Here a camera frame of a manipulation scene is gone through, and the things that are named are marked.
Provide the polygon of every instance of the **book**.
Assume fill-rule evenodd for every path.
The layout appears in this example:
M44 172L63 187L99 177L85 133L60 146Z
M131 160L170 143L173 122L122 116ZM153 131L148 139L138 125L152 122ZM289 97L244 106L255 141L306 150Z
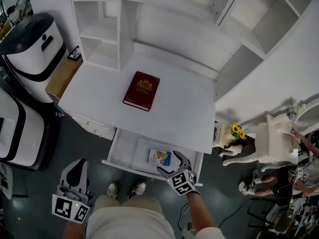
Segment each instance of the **book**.
M159 78L137 71L125 94L123 103L148 112L152 107L159 83Z
M170 151L150 149L148 163L170 166Z

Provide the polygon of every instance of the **gray floor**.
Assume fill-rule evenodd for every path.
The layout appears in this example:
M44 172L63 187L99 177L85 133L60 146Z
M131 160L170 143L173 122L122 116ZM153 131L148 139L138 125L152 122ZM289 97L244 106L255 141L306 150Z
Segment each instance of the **gray floor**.
M65 221L51 214L52 193L55 193L61 171L72 161L86 158L91 165L90 190L97 197L106 191L110 181L117 181L119 200L123 202L129 188L140 180L147 180L147 194L157 197L166 219L175 231L177 239L182 238L177 227L180 208L186 203L186 197L179 197L164 181L143 178L101 163L106 159L111 141L99 138L86 132L76 122L69 118L60 121L60 134L53 157L47 168L42 172L28 172L14 169L14 193L23 194L26 186L29 198L3 198L4 216L10 237L15 239L56 239L60 238ZM245 149L241 155L254 151L253 147ZM245 199L238 191L241 179L249 180L250 172L257 163L221 165L222 158L218 156L218 148L212 155L205 154L200 183L198 188L218 226L224 218L238 209ZM248 228L250 217L247 209L252 205L252 211L260 214L265 206L263 201L249 201L244 207L222 226L222 231L228 239L253 239L259 229ZM189 213L185 215L182 225L190 221Z

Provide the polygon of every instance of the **person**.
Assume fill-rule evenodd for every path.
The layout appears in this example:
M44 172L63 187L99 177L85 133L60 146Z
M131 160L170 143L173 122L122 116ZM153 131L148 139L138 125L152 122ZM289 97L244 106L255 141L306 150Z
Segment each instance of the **person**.
M281 167L279 170L265 175L262 178L257 178L257 171L254 170L252 173L252 181L249 185L250 187L247 187L243 181L239 184L239 190L244 195L264 197L275 194L276 197L279 197L278 194L280 193L280 197L290 197L292 195L303 193L306 197L309 197L319 192L319 149L294 129L292 130L292 134L317 157L317 159L315 159L313 162L303 167L303 173L304 175L307 175L306 178L304 180L295 179L297 166L288 165ZM253 187L257 184L268 183L275 179L278 180L278 183L273 187L268 189L253 189Z
M14 13L16 9L19 10L19 20L22 20L25 16L33 15L30 0L18 0L18 2L15 5L10 6L6 10L8 17L10 14Z
M146 182L140 182L131 191L127 201L121 206L117 200L118 187L111 182L107 195L100 196L93 214L89 218L87 239L174 239L174 232L157 199L142 196ZM210 215L202 197L197 192L186 194L190 206L190 214L197 232L196 239L224 239L220 229ZM62 235L63 239L82 239L84 225L67 222Z

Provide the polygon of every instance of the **white sneaker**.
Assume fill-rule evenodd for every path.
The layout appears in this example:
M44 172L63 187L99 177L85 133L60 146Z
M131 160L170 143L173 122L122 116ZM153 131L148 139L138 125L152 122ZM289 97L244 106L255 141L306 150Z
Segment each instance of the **white sneaker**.
M246 186L245 182L242 181L241 183L239 183L238 188L244 196L248 195L248 187Z
M141 194L144 193L146 189L146 182L145 181L141 181L139 182L135 188L133 188L132 192L128 195L128 200L132 198L132 196L140 196Z
M252 173L251 173L251 182L250 182L250 187L253 187L256 185L256 183L254 182L256 178L258 178L258 170L255 169Z
M117 196L118 196L117 192L118 192L118 185L114 181L110 182L108 186L108 191L107 191L108 196L117 200Z

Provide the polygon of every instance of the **yellow flower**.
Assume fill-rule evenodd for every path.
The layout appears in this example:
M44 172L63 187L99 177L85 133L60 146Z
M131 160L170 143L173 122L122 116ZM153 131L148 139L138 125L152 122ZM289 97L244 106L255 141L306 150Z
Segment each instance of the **yellow flower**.
M242 139L245 139L245 138L246 138L245 133L244 133L244 130L241 130L241 132L240 132L240 138L242 138Z
M233 123L231 126L231 130L234 131L235 133L240 133L240 127L236 125L236 123Z

